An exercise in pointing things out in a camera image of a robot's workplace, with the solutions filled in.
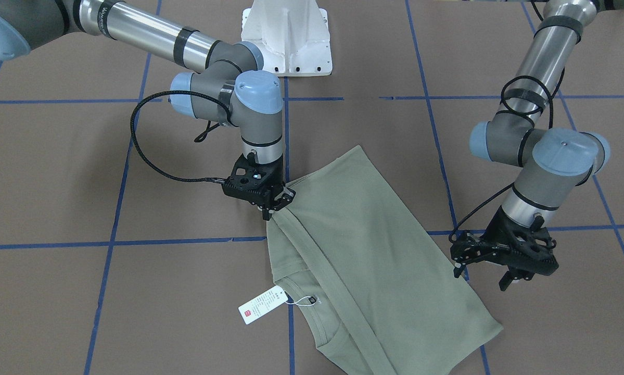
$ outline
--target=folded green cloth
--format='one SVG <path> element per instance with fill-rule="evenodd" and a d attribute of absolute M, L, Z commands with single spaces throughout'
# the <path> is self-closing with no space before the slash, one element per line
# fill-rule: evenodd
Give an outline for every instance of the folded green cloth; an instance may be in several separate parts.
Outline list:
<path fill-rule="evenodd" d="M 502 330 L 359 146 L 288 186 L 267 228 L 272 278 L 317 299 L 300 310 L 345 372 L 445 375 Z"/>

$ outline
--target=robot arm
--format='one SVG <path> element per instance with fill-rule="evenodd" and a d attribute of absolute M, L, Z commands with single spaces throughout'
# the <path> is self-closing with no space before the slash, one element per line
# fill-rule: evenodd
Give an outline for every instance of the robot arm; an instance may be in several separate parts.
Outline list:
<path fill-rule="evenodd" d="M 240 128 L 243 153 L 222 183 L 224 194 L 258 206 L 266 220 L 292 201 L 295 192 L 283 183 L 281 88 L 276 76 L 260 70 L 257 46 L 230 45 L 115 0 L 0 0 L 1 60 L 75 31 L 128 43 L 197 72 L 179 74 L 171 90 L 215 100 L 171 95 L 171 103 L 182 114 Z"/>
<path fill-rule="evenodd" d="M 514 280 L 552 274 L 559 265 L 556 242 L 547 224 L 571 189 L 600 171 L 610 157 L 608 142 L 595 133 L 534 126 L 551 106 L 555 86 L 583 28 L 601 10 L 624 9 L 624 1 L 550 0 L 516 78 L 502 90 L 499 109 L 490 122 L 472 131 L 474 156 L 522 167 L 506 199 L 481 237 L 462 232 L 451 241 L 455 277 L 467 264 L 490 261 L 508 266 L 500 280 L 505 290 Z"/>

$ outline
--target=green fabric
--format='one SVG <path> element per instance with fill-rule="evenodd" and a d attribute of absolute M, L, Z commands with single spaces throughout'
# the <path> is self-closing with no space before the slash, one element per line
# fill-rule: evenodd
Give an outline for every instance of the green fabric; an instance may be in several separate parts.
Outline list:
<path fill-rule="evenodd" d="M 502 330 L 360 147 L 289 186 L 267 228 L 272 277 L 318 299 L 300 311 L 345 372 L 445 375 Z"/>

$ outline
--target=tag string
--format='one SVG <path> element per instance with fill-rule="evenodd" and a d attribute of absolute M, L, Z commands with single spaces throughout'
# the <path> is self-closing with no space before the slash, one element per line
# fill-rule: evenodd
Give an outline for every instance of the tag string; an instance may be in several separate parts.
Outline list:
<path fill-rule="evenodd" d="M 308 305 L 300 304 L 299 302 L 302 301 L 305 298 L 313 299 L 314 302 L 312 302 L 311 304 L 308 304 Z M 296 305 L 296 306 L 301 306 L 301 307 L 310 307 L 310 306 L 314 306 L 316 304 L 316 302 L 318 302 L 318 301 L 317 301 L 317 299 L 315 297 L 305 296 L 305 297 L 302 297 L 301 299 L 298 299 L 295 302 L 285 302 L 285 304 L 287 304 L 287 305 Z"/>

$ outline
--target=white stand base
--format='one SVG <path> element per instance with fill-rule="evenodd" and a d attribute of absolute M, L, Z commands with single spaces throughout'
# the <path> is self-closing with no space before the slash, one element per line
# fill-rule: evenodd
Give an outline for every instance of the white stand base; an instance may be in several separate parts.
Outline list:
<path fill-rule="evenodd" d="M 276 76 L 328 76 L 333 71 L 328 12 L 315 0 L 254 0 L 243 11 L 243 41 L 263 53 Z"/>

